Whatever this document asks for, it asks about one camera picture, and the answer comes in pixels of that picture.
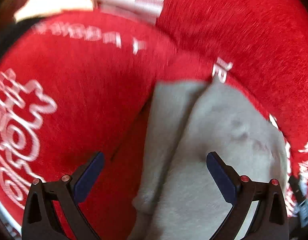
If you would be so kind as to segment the cream cloth at bedhead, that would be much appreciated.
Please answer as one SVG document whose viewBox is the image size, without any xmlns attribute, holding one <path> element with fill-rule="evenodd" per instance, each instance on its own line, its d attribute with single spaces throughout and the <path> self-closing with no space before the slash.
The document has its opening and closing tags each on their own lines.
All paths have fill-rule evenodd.
<svg viewBox="0 0 308 240">
<path fill-rule="evenodd" d="M 29 18 L 46 17 L 60 14 L 64 11 L 92 11 L 93 0 L 27 0 L 23 7 L 17 10 L 14 21 L 20 22 Z"/>
</svg>

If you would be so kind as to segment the red printed bed blanket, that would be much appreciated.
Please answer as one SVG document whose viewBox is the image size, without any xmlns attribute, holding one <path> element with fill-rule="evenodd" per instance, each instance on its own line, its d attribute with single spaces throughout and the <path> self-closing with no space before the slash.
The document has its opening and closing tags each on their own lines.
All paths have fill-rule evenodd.
<svg viewBox="0 0 308 240">
<path fill-rule="evenodd" d="M 105 170 L 80 208 L 101 239 L 206 239 L 229 206 L 217 151 L 308 197 L 308 20 L 213 9 L 158 25 L 99 12 L 27 22 L 0 57 L 0 202 L 22 226 L 33 180 Z"/>
</svg>

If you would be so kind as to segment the red printed pillow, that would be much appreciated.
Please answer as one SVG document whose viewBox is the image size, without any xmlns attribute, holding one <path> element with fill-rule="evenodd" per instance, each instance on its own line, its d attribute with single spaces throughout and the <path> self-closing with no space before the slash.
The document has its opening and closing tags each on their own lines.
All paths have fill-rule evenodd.
<svg viewBox="0 0 308 240">
<path fill-rule="evenodd" d="M 156 81 L 199 85 L 222 75 L 308 157 L 308 15 L 298 0 L 164 0 L 155 28 L 115 10 L 47 20 L 55 45 L 44 84 L 60 106 L 42 155 L 111 154 L 144 138 L 140 113 Z"/>
</svg>

